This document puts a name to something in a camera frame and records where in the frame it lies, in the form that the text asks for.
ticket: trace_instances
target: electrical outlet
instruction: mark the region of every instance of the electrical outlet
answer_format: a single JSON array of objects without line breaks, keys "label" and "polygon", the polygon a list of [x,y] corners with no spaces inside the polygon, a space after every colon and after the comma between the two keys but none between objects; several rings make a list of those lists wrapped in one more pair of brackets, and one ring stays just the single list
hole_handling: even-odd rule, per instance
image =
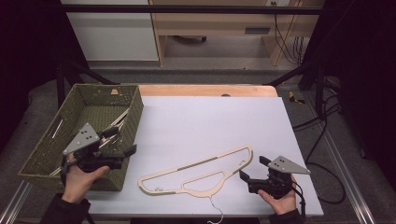
[{"label": "electrical outlet", "polygon": [[290,0],[277,0],[277,6],[279,7],[287,7],[290,3]]},{"label": "electrical outlet", "polygon": [[290,0],[267,0],[266,7],[287,7]]}]

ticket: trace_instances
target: white cabinet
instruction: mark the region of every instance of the white cabinet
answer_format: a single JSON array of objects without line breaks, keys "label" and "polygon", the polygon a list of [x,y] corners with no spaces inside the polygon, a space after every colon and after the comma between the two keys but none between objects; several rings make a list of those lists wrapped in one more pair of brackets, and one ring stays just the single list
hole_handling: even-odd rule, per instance
[{"label": "white cabinet", "polygon": [[[146,0],[62,0],[63,4],[147,5]],[[67,13],[87,61],[158,61],[149,13]]]}]

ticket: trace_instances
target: wooden table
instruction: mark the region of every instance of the wooden table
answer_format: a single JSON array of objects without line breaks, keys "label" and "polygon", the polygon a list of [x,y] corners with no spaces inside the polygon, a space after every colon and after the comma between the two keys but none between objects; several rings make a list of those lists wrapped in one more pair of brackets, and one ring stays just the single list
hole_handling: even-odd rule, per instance
[{"label": "wooden table", "polygon": [[140,85],[142,96],[260,96],[277,97],[272,86],[252,85]]}]

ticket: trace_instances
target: white tabletop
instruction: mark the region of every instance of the white tabletop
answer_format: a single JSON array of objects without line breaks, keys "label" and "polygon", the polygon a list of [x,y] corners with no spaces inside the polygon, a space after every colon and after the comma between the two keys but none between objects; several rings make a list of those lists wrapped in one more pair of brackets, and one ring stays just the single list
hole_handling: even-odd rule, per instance
[{"label": "white tabletop", "polygon": [[[91,214],[114,217],[219,216],[208,198],[196,198],[186,193],[150,196],[137,186],[137,180],[244,145],[253,149],[253,161],[243,169],[251,178],[267,178],[268,168],[259,163],[259,156],[274,160],[282,155],[304,167],[289,117],[279,97],[142,98],[145,106],[135,139],[137,152],[130,159],[123,190],[89,192],[87,199],[92,204]],[[322,216],[310,176],[294,177],[304,190],[306,214]],[[273,214],[259,195],[248,192],[248,185],[239,174],[227,179],[212,199],[228,217]]]}]

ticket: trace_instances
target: green wicker basket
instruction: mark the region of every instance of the green wicker basket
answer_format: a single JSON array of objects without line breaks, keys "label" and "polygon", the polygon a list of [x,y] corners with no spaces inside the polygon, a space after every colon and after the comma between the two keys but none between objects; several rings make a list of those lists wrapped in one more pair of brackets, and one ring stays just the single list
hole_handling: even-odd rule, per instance
[{"label": "green wicker basket", "polygon": [[[134,144],[143,111],[139,88],[128,85],[74,85],[18,175],[44,189],[63,190],[61,178],[50,174],[61,165],[62,152],[78,130],[88,122],[96,132],[103,131],[128,108],[117,144],[107,144],[100,149],[102,152],[122,153]],[[122,190],[128,163],[129,160],[125,159],[122,169],[111,170],[108,175],[95,181],[92,190]]]}]

